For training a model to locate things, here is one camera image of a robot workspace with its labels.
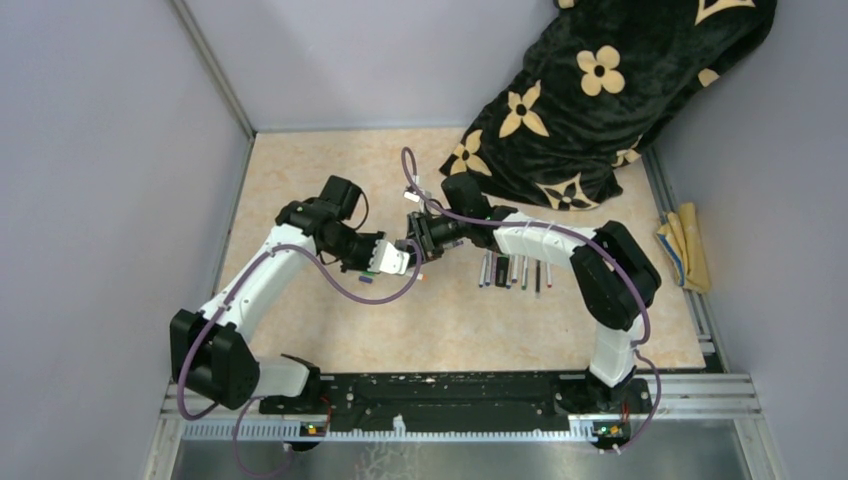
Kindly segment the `blue cap white marker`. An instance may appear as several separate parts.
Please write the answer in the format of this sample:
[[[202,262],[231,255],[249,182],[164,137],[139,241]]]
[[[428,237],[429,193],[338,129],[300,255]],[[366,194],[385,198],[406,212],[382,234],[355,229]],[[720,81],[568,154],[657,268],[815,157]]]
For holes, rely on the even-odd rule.
[[[479,282],[478,286],[480,288],[488,287],[491,285],[491,253],[486,252],[483,255],[480,273],[479,273]]]

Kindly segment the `green black marker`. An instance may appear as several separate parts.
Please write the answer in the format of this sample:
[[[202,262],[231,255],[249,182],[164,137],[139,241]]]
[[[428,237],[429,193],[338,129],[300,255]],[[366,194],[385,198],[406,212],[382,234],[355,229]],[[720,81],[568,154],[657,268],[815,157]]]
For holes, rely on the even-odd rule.
[[[508,288],[510,284],[510,260],[506,256],[498,256],[495,262],[494,284],[499,288]]]

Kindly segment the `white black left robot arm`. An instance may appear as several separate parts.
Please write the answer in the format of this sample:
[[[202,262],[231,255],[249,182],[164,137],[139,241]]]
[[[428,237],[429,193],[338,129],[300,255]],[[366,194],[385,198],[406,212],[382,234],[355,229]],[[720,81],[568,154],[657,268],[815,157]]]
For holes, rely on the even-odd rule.
[[[302,414],[317,407],[321,388],[315,382],[315,366],[289,355],[260,359],[249,343],[272,304],[305,266],[327,271],[322,253],[336,257],[345,271],[406,272],[410,255],[402,246],[387,240],[382,231],[361,233],[347,225],[362,196],[351,181],[329,177],[319,196],[282,208],[259,250],[221,292],[195,312],[181,309],[174,315],[172,374],[184,418],[203,416],[189,411],[188,392],[231,410],[260,396],[282,396]]]

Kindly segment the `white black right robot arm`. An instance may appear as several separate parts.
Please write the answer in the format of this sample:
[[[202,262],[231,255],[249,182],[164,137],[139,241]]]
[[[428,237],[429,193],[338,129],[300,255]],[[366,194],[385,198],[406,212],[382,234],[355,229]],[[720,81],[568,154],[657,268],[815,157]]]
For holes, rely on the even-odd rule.
[[[468,174],[448,178],[442,187],[449,206],[433,207],[438,214],[431,246],[466,238],[503,256],[572,270],[586,309],[598,323],[586,397],[594,409],[614,411],[626,400],[624,382],[635,369],[636,350],[650,337],[647,310],[662,284],[630,231],[617,221],[596,229],[566,227],[513,207],[493,206]]]

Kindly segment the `black cream flower blanket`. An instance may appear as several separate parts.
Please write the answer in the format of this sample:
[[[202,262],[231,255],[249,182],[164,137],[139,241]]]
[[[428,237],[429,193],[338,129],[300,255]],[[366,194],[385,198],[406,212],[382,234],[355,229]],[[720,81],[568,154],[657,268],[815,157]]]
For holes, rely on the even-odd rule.
[[[759,47],[773,1],[559,1],[440,167],[487,194],[589,210],[700,91]]]

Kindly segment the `yellow blue folded cloth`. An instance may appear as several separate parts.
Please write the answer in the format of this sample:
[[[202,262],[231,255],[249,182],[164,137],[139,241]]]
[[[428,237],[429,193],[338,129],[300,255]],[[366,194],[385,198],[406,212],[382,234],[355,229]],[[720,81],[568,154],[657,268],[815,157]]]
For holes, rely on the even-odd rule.
[[[711,290],[697,210],[692,202],[665,212],[655,236],[669,259],[675,283],[685,290],[706,294]]]

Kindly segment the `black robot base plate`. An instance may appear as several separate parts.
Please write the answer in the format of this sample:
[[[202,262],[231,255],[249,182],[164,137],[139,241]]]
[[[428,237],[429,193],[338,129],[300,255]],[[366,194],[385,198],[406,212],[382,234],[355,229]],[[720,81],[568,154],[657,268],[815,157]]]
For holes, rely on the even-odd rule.
[[[316,415],[333,433],[390,431],[397,418],[413,433],[554,432],[583,414],[630,420],[651,409],[646,380],[609,388],[585,371],[323,375],[298,397],[259,403],[262,414]]]

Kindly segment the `aluminium rail frame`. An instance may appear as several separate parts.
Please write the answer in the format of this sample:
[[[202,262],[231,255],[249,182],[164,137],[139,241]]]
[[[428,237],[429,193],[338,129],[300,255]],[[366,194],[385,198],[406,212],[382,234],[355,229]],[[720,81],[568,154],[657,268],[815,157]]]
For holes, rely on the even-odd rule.
[[[183,419],[169,388],[147,479],[778,479],[746,374],[636,373],[599,405],[581,372],[334,374]]]

